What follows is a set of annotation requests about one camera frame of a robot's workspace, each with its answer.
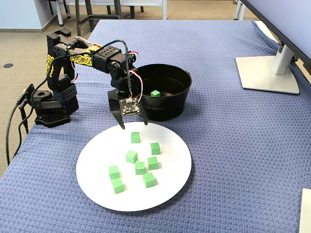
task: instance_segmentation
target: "green cube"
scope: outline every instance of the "green cube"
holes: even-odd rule
[[[160,97],[160,96],[161,94],[157,90],[154,90],[153,92],[151,92],[151,97]]]
[[[151,143],[151,155],[160,154],[160,144],[158,142]]]
[[[126,154],[126,161],[128,163],[135,164],[136,160],[137,160],[137,152],[129,150],[128,153]]]
[[[144,180],[144,184],[146,188],[149,188],[156,184],[156,180],[151,172],[142,175],[142,179]]]
[[[115,190],[115,194],[124,191],[124,185],[122,183],[121,178],[117,178],[115,180],[112,180],[111,183],[112,183],[113,189]]]
[[[145,174],[145,162],[136,162],[135,163],[135,173],[136,173],[136,175]]]
[[[148,169],[155,170],[158,168],[159,168],[159,163],[157,162],[157,158],[156,157],[148,158]]]
[[[131,134],[131,142],[132,143],[139,143],[139,132],[132,132]]]
[[[111,180],[120,177],[118,166],[110,166],[109,167],[109,176],[110,176]]]

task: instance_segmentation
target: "white plate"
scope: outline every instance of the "white plate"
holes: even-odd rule
[[[140,143],[131,143],[131,132],[140,133]],[[158,142],[159,169],[152,170],[156,185],[145,188],[135,165],[127,163],[129,150],[137,151],[138,161],[151,157],[150,143]],[[108,167],[117,165],[125,191],[114,194]],[[95,136],[81,151],[77,161],[77,180],[83,192],[95,203],[117,211],[139,211],[158,206],[172,198],[185,185],[191,171],[191,155],[186,143],[173,131],[153,123],[119,125]]]

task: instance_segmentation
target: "black pot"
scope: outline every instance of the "black pot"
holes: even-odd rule
[[[188,72],[170,65],[152,64],[139,67],[138,74],[143,80],[141,101],[149,120],[167,121],[182,114],[192,83]],[[151,97],[154,90],[161,96]]]

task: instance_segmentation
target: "circuit board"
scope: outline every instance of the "circuit board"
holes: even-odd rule
[[[139,103],[137,98],[128,98],[119,101],[122,116],[139,114]]]

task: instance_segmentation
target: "monitor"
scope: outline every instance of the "monitor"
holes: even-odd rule
[[[243,88],[299,94],[289,64],[311,71],[311,0],[241,0],[284,43],[276,56],[236,58]]]

